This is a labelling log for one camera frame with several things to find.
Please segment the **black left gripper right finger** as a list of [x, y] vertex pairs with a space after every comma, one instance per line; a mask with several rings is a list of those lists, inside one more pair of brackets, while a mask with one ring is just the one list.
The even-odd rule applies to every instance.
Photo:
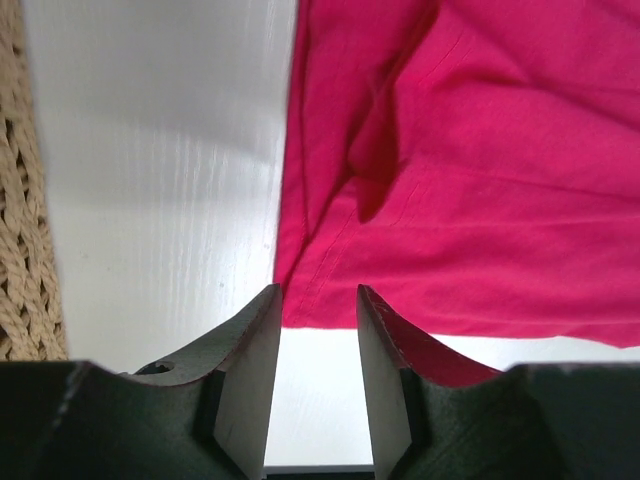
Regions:
[[357, 289], [357, 330], [377, 479], [429, 443], [423, 383], [467, 387], [500, 372], [472, 360], [398, 314], [373, 288]]

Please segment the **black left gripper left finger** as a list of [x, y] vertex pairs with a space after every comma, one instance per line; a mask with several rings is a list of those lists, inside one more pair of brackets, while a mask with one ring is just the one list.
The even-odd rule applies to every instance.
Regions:
[[282, 292], [127, 375], [132, 417], [117, 479], [259, 479], [281, 338]]

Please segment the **pink t shirt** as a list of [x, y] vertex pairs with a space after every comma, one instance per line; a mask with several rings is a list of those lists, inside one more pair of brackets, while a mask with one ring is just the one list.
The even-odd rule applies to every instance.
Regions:
[[303, 1], [275, 279], [421, 329], [639, 343], [639, 5]]

